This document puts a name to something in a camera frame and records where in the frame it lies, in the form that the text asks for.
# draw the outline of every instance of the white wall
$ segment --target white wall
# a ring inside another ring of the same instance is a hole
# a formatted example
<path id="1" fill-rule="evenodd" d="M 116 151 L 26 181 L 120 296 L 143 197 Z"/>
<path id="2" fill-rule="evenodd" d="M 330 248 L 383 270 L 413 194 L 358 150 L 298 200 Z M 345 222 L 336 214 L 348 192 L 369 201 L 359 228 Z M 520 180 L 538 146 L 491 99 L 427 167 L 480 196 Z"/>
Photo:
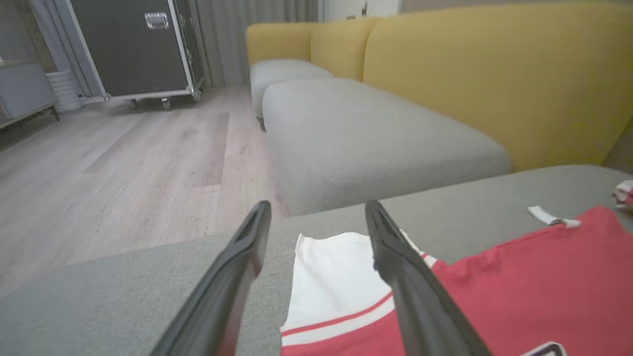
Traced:
<path id="1" fill-rule="evenodd" d="M 360 18 L 365 0 L 323 0 L 325 21 L 345 20 L 354 15 Z M 367 16 L 389 16 L 399 12 L 400 0 L 367 0 Z"/>
<path id="2" fill-rule="evenodd" d="M 548 0 L 401 0 L 400 13 L 437 10 L 463 6 L 499 5 L 511 3 L 540 3 Z M 633 4 L 633 0 L 616 0 L 616 2 Z"/>

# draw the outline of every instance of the gray curtain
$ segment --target gray curtain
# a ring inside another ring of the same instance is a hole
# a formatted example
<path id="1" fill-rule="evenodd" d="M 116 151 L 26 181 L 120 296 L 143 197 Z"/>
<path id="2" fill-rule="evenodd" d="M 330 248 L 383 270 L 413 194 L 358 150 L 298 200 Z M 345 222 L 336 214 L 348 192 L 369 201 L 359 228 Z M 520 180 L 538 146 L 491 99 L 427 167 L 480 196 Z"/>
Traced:
<path id="1" fill-rule="evenodd" d="M 211 86 L 249 83 L 244 34 L 259 22 L 316 22 L 317 0 L 196 0 Z"/>

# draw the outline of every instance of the sofa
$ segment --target sofa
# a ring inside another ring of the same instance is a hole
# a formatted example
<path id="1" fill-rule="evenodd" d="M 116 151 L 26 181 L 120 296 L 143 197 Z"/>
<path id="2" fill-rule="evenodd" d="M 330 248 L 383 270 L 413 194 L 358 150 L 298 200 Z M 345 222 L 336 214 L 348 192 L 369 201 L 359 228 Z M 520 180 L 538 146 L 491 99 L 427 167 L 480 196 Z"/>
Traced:
<path id="1" fill-rule="evenodd" d="M 481 6 L 246 31 L 292 215 L 600 164 L 633 116 L 633 8 Z"/>
<path id="2" fill-rule="evenodd" d="M 633 176 L 590 165 L 542 168 L 382 201 L 413 242 L 452 263 L 544 224 L 540 205 L 574 218 L 612 208 L 614 187 Z M 633 233 L 633 215 L 614 210 Z M 263 269 L 252 284 L 236 355 L 279 355 L 299 234 L 367 233 L 363 205 L 273 221 Z M 0 298 L 0 354 L 147 355 L 231 233 L 64 267 Z"/>

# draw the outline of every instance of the black road case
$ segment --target black road case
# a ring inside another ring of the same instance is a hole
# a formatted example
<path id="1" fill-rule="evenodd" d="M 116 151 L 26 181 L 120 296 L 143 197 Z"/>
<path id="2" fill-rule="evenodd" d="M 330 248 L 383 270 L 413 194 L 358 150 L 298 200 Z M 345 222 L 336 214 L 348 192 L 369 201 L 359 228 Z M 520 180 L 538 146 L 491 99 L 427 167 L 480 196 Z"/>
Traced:
<path id="1" fill-rule="evenodd" d="M 188 0 L 66 0 L 101 95 L 200 99 L 203 66 Z"/>

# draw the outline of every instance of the cabinet leg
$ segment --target cabinet leg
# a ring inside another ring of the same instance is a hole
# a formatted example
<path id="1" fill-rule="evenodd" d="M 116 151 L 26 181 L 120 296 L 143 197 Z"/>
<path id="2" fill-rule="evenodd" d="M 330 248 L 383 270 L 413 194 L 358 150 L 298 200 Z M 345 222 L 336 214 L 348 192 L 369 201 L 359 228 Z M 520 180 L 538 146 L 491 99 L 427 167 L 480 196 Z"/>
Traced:
<path id="1" fill-rule="evenodd" d="M 266 125 L 264 124 L 264 118 L 263 117 L 256 117 L 256 118 L 257 118 L 257 121 L 259 121 L 260 123 L 260 129 L 263 132 L 266 132 Z"/>
<path id="2" fill-rule="evenodd" d="M 126 100 L 125 102 L 127 103 L 127 106 L 130 107 L 130 109 L 138 109 L 139 107 L 139 101 L 136 99 Z"/>
<path id="3" fill-rule="evenodd" d="M 169 111 L 172 109 L 172 101 L 170 98 L 162 98 L 160 101 L 163 103 L 163 110 Z"/>
<path id="4" fill-rule="evenodd" d="M 55 115 L 55 119 L 57 121 L 60 120 L 60 115 L 59 115 L 59 113 L 57 112 L 57 109 L 54 106 L 51 106 L 51 113 L 53 113 L 53 115 Z"/>

